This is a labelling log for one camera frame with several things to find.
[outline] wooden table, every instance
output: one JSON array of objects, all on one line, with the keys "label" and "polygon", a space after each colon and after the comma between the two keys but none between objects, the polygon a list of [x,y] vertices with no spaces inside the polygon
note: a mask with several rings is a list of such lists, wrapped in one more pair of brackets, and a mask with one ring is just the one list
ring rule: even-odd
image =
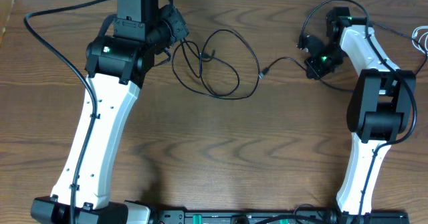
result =
[{"label": "wooden table", "polygon": [[[31,223],[34,197],[49,195],[67,159],[84,89],[73,73],[24,28],[26,13],[90,0],[16,0],[0,48],[0,222]],[[261,67],[290,56],[307,14],[324,0],[175,0],[201,44],[214,30],[238,31]],[[410,34],[428,22],[428,0],[356,0],[372,19]],[[308,33],[323,36],[324,17]],[[85,50],[116,2],[36,17],[31,24],[80,70]],[[355,15],[361,12],[354,6]],[[410,41],[376,29],[377,39],[402,69],[415,70],[423,56]],[[257,78],[249,52],[230,35],[211,43],[217,56],[236,66],[248,93]],[[190,86],[183,55],[177,68]],[[216,90],[236,79],[221,65],[208,66]],[[349,60],[327,82],[352,88]],[[419,119],[412,137],[392,147],[379,175],[374,209],[405,209],[412,223],[428,222],[428,70],[417,78]],[[331,207],[342,184],[351,141],[346,127],[350,94],[307,80],[292,62],[276,65],[246,100],[194,94],[175,79],[171,65],[153,68],[126,124],[114,165],[112,201],[184,206],[188,209],[294,209],[301,203]]]}]

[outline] wood grain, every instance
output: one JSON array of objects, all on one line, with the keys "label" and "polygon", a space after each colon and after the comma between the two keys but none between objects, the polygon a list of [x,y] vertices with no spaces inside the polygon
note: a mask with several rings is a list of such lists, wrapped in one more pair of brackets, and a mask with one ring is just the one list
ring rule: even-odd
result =
[{"label": "wood grain", "polygon": [[[65,164],[80,115],[84,89],[22,24],[32,11],[90,0],[16,0],[0,49],[0,222],[33,223],[34,197],[48,195]],[[302,62],[295,48],[307,14],[323,0],[175,0],[202,44],[216,29],[233,29],[247,40],[261,67],[281,56]],[[428,0],[356,0],[372,19],[405,33],[426,25]],[[85,49],[116,2],[36,17],[31,24],[83,71]],[[320,10],[308,33],[322,36]],[[355,7],[352,10],[360,13]],[[414,70],[422,55],[406,39],[377,29],[389,57]],[[248,51],[230,35],[209,44],[236,66],[248,93],[257,75]],[[195,87],[177,54],[177,69]],[[208,66],[210,84],[229,90],[236,79]],[[348,60],[327,81],[353,87]],[[412,223],[428,222],[428,75],[417,78],[417,128],[385,159],[373,196],[375,209],[405,209]],[[349,94],[307,80],[291,62],[274,67],[255,94],[242,101],[196,95],[175,79],[171,65],[152,69],[130,115],[114,165],[112,200],[188,209],[293,209],[300,203],[331,206],[350,154],[346,127]]]}]

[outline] white cable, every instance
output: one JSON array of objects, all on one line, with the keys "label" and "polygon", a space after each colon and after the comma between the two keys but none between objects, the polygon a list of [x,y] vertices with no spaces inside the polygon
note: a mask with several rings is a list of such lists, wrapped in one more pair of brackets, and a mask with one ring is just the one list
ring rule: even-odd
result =
[{"label": "white cable", "polygon": [[[421,26],[421,27],[417,27],[417,28],[415,28],[415,30],[413,30],[413,33],[412,33],[412,37],[414,38],[414,39],[416,39],[416,37],[418,36],[418,31],[419,30],[426,30],[427,32],[425,32],[423,35],[421,35],[420,36],[420,38],[419,38],[419,43],[422,45],[423,44],[423,38],[425,38],[425,44],[423,45],[423,47],[425,48],[425,49],[428,49],[427,47],[427,39],[428,39],[428,26]],[[421,51],[424,55],[425,55],[425,51],[424,51],[424,49],[421,47],[421,46],[419,46],[419,45],[416,45],[416,43],[414,42],[414,41],[412,41],[412,44],[413,44],[413,47],[415,47],[416,49],[418,49],[419,51]]]}]

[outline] tabletop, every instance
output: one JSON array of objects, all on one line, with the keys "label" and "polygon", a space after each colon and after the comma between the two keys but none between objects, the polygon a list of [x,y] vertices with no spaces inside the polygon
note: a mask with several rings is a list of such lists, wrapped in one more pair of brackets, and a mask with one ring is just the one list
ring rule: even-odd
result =
[{"label": "tabletop", "polygon": [[[16,0],[0,47],[0,222],[32,223],[35,197],[49,195],[65,165],[82,109],[84,88],[64,63],[27,32],[26,13],[91,0]],[[296,48],[309,12],[324,0],[175,0],[189,31],[202,46],[216,29],[243,36],[264,68],[276,58],[299,62]],[[411,34],[428,22],[428,0],[355,0],[372,20]],[[325,36],[325,14],[311,19],[307,33]],[[31,24],[84,72],[86,46],[116,1],[76,11],[34,17]],[[375,28],[388,56],[416,70],[423,55],[408,39]],[[251,91],[257,67],[230,34],[208,45],[235,66],[236,96]],[[202,90],[178,51],[181,79]],[[197,68],[197,61],[192,60]],[[218,92],[230,91],[234,73],[207,64],[204,74]],[[345,59],[325,81],[353,88],[357,75]],[[412,223],[428,222],[428,70],[417,76],[418,122],[406,142],[389,151],[372,198],[373,209],[404,209]],[[245,100],[216,100],[182,87],[171,64],[151,69],[125,125],[114,163],[112,201],[139,200],[187,209],[292,210],[299,204],[332,207],[346,172],[351,135],[346,126],[350,94],[308,80],[292,62],[278,62]]]}]

